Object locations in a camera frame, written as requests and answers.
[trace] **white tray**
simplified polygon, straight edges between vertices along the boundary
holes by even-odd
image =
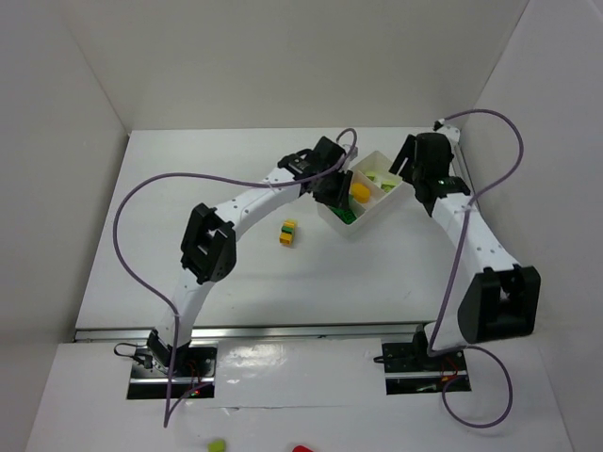
[[[354,199],[350,199],[350,209],[356,216],[356,220],[352,224],[346,224],[324,204],[317,204],[318,215],[341,235],[349,236],[354,234],[399,195],[402,178],[389,172],[392,163],[385,155],[379,151],[374,151],[350,168],[353,172],[351,182],[353,184],[359,182],[370,190],[370,199],[366,203],[359,203]],[[375,182],[372,182],[365,176],[365,173],[368,171],[373,171],[377,174],[378,177]],[[397,185],[388,193],[385,193],[380,187],[380,181],[382,180],[393,181]]]

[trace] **lego block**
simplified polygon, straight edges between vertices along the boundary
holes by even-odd
[[[224,440],[216,440],[208,444],[207,452],[226,452],[226,442]]]
[[[398,184],[396,184],[393,181],[382,181],[381,182],[381,190],[383,190],[385,193],[389,193],[394,188],[396,188],[397,185]]]
[[[295,229],[298,225],[298,222],[295,219],[286,219],[283,222],[283,226]]]
[[[335,209],[332,207],[330,209],[346,224],[352,224],[357,219],[357,216],[351,210]]]
[[[370,182],[375,182],[377,179],[377,173],[375,171],[366,171],[365,176]]]
[[[291,244],[293,243],[293,235],[288,233],[281,233],[279,237],[279,242],[281,242],[283,245],[291,246]]]
[[[354,199],[361,204],[364,204],[370,200],[370,190],[368,187],[360,183],[352,184],[350,187],[350,193]]]

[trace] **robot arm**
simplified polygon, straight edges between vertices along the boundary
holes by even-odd
[[[415,188],[416,199],[457,246],[464,215],[470,212],[457,279],[433,350],[445,350],[496,339],[531,334],[540,291],[540,275],[522,267],[498,242],[475,205],[464,181],[449,175],[454,133],[408,136],[390,172]],[[425,326],[423,347],[434,323]]]
[[[455,246],[464,212],[467,208],[471,212],[461,262],[470,278],[468,282],[461,279],[455,283],[433,345],[435,350],[530,334],[540,290],[536,269],[520,266],[504,250],[477,208],[468,207],[470,190],[464,181],[449,175],[452,147],[458,144],[457,140],[456,129],[450,133],[408,136],[390,169],[415,188],[416,199]],[[180,313],[178,343],[173,343],[171,310],[164,314],[147,342],[161,364],[167,367],[176,350],[176,367],[180,366],[207,294],[232,271],[236,242],[256,222],[304,193],[312,193],[317,202],[349,208],[351,171],[338,170],[312,180],[336,165],[344,154],[341,147],[323,137],[314,150],[283,158],[263,181],[268,187],[250,189],[214,208],[199,204],[193,209],[181,246],[183,269],[172,298]],[[297,182],[308,178],[312,182]],[[432,332],[433,324],[417,332],[416,337],[423,338],[417,341],[423,344],[423,354]]]
[[[172,297],[179,313],[178,342],[173,343],[175,321],[171,309],[166,311],[147,341],[163,366],[168,366],[173,350],[176,350],[176,367],[184,360],[195,319],[209,291],[232,271],[236,263],[236,242],[255,223],[304,193],[312,193],[317,202],[349,208],[352,173],[345,167],[357,150],[350,152],[341,169],[311,180],[337,165],[346,154],[343,148],[323,137],[314,150],[283,158],[259,183],[260,187],[214,208],[199,204],[193,209],[181,245],[183,269]]]

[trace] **white enclosure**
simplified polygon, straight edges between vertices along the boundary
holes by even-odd
[[[298,426],[324,451],[352,450],[357,444],[362,450],[379,450],[379,441],[388,450],[408,445],[419,451],[600,448],[595,422],[603,406],[598,385],[603,378],[603,303],[597,284],[603,265],[598,234],[603,206],[596,176],[603,170],[602,0],[8,0],[0,6],[0,25],[0,396],[7,407],[18,407],[0,427],[3,450],[23,451],[29,437],[30,451],[67,452],[76,444],[79,450],[128,445],[132,450],[140,443],[115,441],[130,425],[140,435],[153,432],[145,440],[151,448],[160,444],[161,450],[203,450],[212,437],[231,435],[233,450],[239,450],[242,437],[236,433],[244,434],[250,423],[266,432],[264,440],[248,444],[250,450],[290,450],[293,443],[287,441],[303,440],[294,434]],[[379,150],[391,158],[396,143],[403,141],[398,135],[411,130],[405,127],[426,130],[434,120],[471,107],[501,111],[524,135],[523,165],[480,201],[480,210],[505,248],[520,262],[536,266],[543,278],[536,332],[492,345],[505,357],[512,376],[521,379],[515,382],[516,396],[523,397],[496,434],[467,433],[446,417],[435,397],[409,398],[413,402],[404,409],[391,402],[383,404],[383,411],[369,404],[346,412],[323,408],[319,416],[308,414],[312,409],[307,407],[289,407],[277,415],[255,407],[255,412],[234,415],[191,404],[181,407],[164,431],[159,401],[123,403],[127,369],[113,359],[107,345],[60,345],[42,396],[57,345],[69,342],[75,328],[150,327],[161,311],[155,300],[146,311],[148,296],[128,285],[111,261],[108,228],[115,203],[136,181],[156,171],[201,164],[207,168],[191,170],[261,179],[278,156],[312,146],[310,138],[332,136],[344,126],[358,127],[361,140],[365,133],[365,155]],[[474,116],[457,125],[463,126],[462,175],[470,175],[471,185],[479,189],[512,164],[516,143],[494,119]],[[269,130],[275,127],[283,129]],[[227,149],[204,146],[207,138]],[[180,198],[187,187],[141,194],[129,220],[131,228],[137,227],[136,221],[144,223],[142,234],[126,228],[123,239],[132,247],[136,265],[148,271],[145,277],[156,277],[154,283],[167,292],[171,267],[153,259],[165,254],[177,266],[178,221],[186,220],[192,202],[222,201],[218,190],[203,199],[193,192]],[[280,303],[275,294],[287,287],[299,294],[304,286],[301,280],[289,285],[280,279],[291,275],[276,264],[279,259],[297,256],[291,264],[297,273],[321,249],[333,255],[334,250],[348,252],[341,237],[318,223],[322,220],[311,200],[299,200],[286,212],[310,225],[316,241],[300,235],[306,248],[285,254],[278,248],[264,251],[261,245],[269,240],[269,230],[250,232],[247,238],[255,242],[241,246],[274,258],[267,271],[273,270],[279,280],[268,281],[261,271],[254,277],[251,254],[241,257],[247,265],[233,275],[232,287],[237,297],[248,295],[245,308],[233,303],[238,315],[226,314],[210,299],[207,317],[200,317],[198,324],[261,325],[264,319],[283,324],[292,313],[300,318],[298,323],[308,324],[432,320],[453,246],[444,239],[438,242],[429,222],[420,219],[420,209],[413,210],[412,200],[409,192],[408,202],[400,204],[410,209],[408,216],[402,217],[402,211],[388,218],[404,225],[402,235],[410,237],[416,228],[423,238],[407,241],[405,248],[384,248],[406,251],[409,260],[420,249],[430,250],[423,264],[438,277],[413,289],[415,296],[429,301],[418,304],[409,295],[398,304],[392,297],[381,298],[381,305],[368,309],[362,297],[370,290],[362,287],[352,294],[351,307],[329,311],[317,302],[332,299],[336,291],[324,278],[314,293],[308,289],[306,295],[314,295],[314,301],[300,307],[303,297],[285,293],[297,302]],[[154,227],[149,225],[152,217],[140,212],[162,202],[168,203],[166,212],[173,221],[155,225],[164,227],[163,234],[147,248]],[[281,217],[285,210],[267,218],[266,227],[278,227]],[[369,232],[356,242],[377,246],[381,233]],[[394,233],[393,226],[384,230]],[[343,267],[350,276],[358,267],[351,254],[345,256]],[[319,273],[326,274],[328,262],[322,264],[315,262]],[[385,268],[394,261],[379,265]],[[364,276],[383,284],[383,275],[395,279],[387,271]],[[397,293],[421,278],[425,275],[406,268],[384,293]],[[230,289],[221,290],[218,295],[230,296]],[[261,300],[258,305],[254,298]],[[132,304],[125,305],[127,299]],[[504,389],[496,392],[504,382],[486,358],[470,360],[479,369],[476,394],[486,398],[473,405],[463,395],[451,399],[462,415],[493,417],[504,402]],[[73,392],[89,387],[96,393],[82,397]],[[81,406],[82,401],[88,405]],[[97,413],[86,409],[92,406],[98,407]],[[209,427],[195,430],[207,412]],[[378,412],[381,430],[363,437],[359,426]],[[417,412],[418,417],[399,428],[398,422]],[[133,417],[136,422],[129,424]],[[331,436],[337,432],[324,428],[327,418],[351,426],[357,441],[338,444]],[[283,434],[269,438],[272,428]],[[78,435],[93,429],[98,433],[92,435],[95,443],[82,444]],[[406,443],[397,441],[402,431]]]

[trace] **white base platform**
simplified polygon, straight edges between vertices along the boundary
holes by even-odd
[[[320,344],[320,340],[307,344]],[[279,390],[291,394],[324,394],[319,407],[279,406],[274,388],[264,384],[252,393],[237,393],[233,406],[228,384],[218,383],[215,399],[194,400],[178,407],[168,429],[162,427],[163,400],[126,400],[130,362],[113,355],[111,344],[59,346],[40,404],[27,452],[204,451],[206,445],[223,438],[228,452],[290,452],[304,444],[316,452],[413,451],[530,451],[572,450],[550,389],[534,338],[494,343],[487,348],[507,364],[515,397],[513,410],[501,426],[485,431],[465,428],[445,412],[440,395],[385,395],[376,392],[374,371],[354,380],[352,370],[371,356],[324,360],[316,353],[325,376],[349,372],[346,387],[334,387],[325,378],[287,379],[272,366]],[[307,353],[289,354],[286,368]],[[454,410],[474,422],[496,418],[506,403],[506,385],[497,365],[475,351],[466,354],[473,392],[449,396]],[[257,368],[260,374],[268,368]],[[356,396],[342,399],[346,391]],[[241,408],[250,402],[264,408]]]

